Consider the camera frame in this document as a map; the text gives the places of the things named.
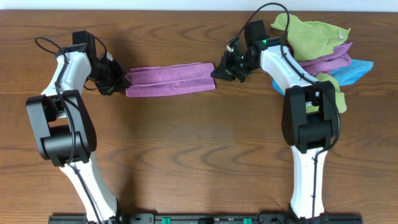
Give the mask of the purple microfiber cloth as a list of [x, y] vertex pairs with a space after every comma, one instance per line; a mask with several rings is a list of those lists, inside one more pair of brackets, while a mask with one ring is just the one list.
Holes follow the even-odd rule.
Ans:
[[212, 63], [188, 63], [167, 67], [132, 68], [126, 74], [131, 86], [128, 97], [158, 97], [196, 93], [215, 89]]

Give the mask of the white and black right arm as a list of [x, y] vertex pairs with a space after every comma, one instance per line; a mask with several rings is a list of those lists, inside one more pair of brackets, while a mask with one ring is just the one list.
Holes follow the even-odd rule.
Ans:
[[294, 158], [290, 210], [300, 222], [320, 223], [325, 219], [323, 166], [341, 130], [335, 88], [311, 77], [279, 38], [251, 39], [246, 45], [242, 51], [238, 41], [229, 43], [211, 76], [244, 82], [260, 68], [277, 83], [284, 94], [282, 134]]

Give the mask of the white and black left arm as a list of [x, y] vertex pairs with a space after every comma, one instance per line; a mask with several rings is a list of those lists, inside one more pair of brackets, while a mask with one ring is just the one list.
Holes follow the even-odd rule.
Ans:
[[39, 154], [69, 178], [86, 210], [83, 223], [128, 223], [98, 167], [96, 131], [81, 94], [87, 81], [102, 95], [130, 83], [108, 52], [97, 55], [95, 44], [61, 47], [55, 56], [50, 84], [25, 104]]

